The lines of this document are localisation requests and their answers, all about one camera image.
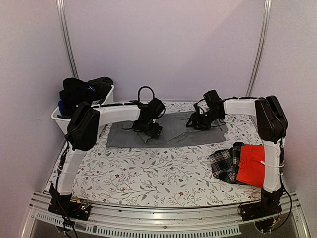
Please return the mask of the grey button-up shirt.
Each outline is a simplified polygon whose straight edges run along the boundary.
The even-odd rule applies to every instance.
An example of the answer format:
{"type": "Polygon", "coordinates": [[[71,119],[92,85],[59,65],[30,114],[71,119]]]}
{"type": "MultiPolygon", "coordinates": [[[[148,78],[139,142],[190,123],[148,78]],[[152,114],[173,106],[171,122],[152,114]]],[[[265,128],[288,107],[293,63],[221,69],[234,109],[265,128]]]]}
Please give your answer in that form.
{"type": "Polygon", "coordinates": [[[107,144],[108,148],[171,148],[198,146],[226,141],[228,128],[225,122],[214,121],[208,130],[194,130],[186,127],[191,112],[166,114],[158,119],[163,127],[158,139],[150,138],[144,133],[132,130],[133,122],[117,122],[111,126],[107,144]]]}

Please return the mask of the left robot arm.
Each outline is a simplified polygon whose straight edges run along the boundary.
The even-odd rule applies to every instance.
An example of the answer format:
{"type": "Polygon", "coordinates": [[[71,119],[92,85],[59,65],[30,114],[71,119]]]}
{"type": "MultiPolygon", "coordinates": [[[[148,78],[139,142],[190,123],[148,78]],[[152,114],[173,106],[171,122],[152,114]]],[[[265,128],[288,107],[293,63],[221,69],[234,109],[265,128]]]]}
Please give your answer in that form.
{"type": "Polygon", "coordinates": [[[55,208],[63,215],[70,215],[74,210],[73,203],[65,197],[71,197],[79,165],[106,125],[131,121],[133,131],[157,139],[162,126],[156,121],[165,111],[164,103],[157,98],[145,104],[138,100],[101,106],[80,103],[67,126],[66,148],[61,154],[56,182],[49,189],[51,197],[57,197],[55,208]]]}

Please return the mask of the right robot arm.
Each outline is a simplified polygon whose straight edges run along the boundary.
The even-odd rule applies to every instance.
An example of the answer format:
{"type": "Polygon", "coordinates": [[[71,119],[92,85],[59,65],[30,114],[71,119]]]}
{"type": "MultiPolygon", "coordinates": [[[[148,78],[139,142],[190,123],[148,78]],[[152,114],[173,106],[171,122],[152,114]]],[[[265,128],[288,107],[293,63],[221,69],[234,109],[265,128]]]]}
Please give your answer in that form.
{"type": "Polygon", "coordinates": [[[275,95],[267,97],[232,97],[222,99],[216,90],[203,95],[208,110],[204,111],[198,103],[190,115],[187,127],[195,130],[207,130],[218,119],[226,115],[254,116],[258,135],[264,146],[264,181],[262,182],[261,202],[256,206],[260,216],[267,216],[275,209],[275,200],[283,193],[281,179],[284,166],[284,139],[288,127],[285,113],[275,95]]]}

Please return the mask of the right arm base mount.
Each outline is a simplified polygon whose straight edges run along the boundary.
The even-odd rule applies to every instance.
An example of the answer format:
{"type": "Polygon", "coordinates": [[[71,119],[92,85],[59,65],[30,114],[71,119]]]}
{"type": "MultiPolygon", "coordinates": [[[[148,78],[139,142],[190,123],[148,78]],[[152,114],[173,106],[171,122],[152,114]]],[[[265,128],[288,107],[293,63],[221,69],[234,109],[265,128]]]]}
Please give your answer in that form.
{"type": "Polygon", "coordinates": [[[271,233],[280,221],[282,207],[279,202],[271,207],[263,205],[261,202],[243,202],[237,208],[237,213],[242,221],[255,221],[255,228],[260,233],[271,233]]]}

